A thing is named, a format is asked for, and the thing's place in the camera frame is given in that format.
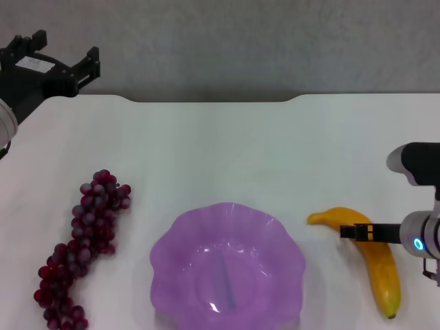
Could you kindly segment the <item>purple wavy plastic bowl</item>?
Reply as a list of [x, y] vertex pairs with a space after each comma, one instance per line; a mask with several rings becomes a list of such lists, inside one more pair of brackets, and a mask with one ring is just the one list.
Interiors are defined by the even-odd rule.
[[218, 203], [185, 212], [150, 262], [151, 303], [177, 330], [280, 330], [300, 317], [305, 257], [260, 210]]

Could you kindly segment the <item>yellow banana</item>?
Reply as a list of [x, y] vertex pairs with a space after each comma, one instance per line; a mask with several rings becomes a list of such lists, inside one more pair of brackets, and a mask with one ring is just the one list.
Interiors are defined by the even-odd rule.
[[[309, 225], [324, 225], [335, 231], [341, 226], [353, 226], [357, 223], [365, 223], [368, 226], [373, 224], [362, 213], [344, 207], [312, 213], [307, 218]], [[389, 245], [360, 241], [352, 243], [364, 259], [378, 309], [386, 319], [395, 318], [401, 306], [402, 295], [399, 273]]]

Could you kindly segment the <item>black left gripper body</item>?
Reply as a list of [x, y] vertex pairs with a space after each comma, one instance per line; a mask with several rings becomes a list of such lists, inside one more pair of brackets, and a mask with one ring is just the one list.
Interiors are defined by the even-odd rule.
[[76, 78], [70, 67], [42, 54], [34, 54], [31, 58], [51, 63], [53, 67], [43, 73], [19, 67], [11, 59], [0, 69], [0, 100], [11, 108], [18, 124], [48, 98], [76, 96]]

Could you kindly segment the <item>red purple grape bunch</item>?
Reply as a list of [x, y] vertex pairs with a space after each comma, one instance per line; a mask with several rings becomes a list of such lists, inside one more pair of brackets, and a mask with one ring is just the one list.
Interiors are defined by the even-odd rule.
[[118, 214], [131, 206], [130, 185], [120, 184], [107, 169], [94, 173], [80, 193], [79, 204], [71, 210], [71, 239], [57, 244], [38, 270], [34, 300], [43, 309], [48, 330], [87, 330], [85, 309], [74, 303], [70, 291], [99, 256], [116, 253]]

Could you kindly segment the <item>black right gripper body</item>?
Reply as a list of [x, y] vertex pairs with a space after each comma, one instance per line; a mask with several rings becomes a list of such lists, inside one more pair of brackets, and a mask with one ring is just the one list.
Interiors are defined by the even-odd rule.
[[373, 224], [373, 241], [380, 243], [401, 243], [399, 223]]

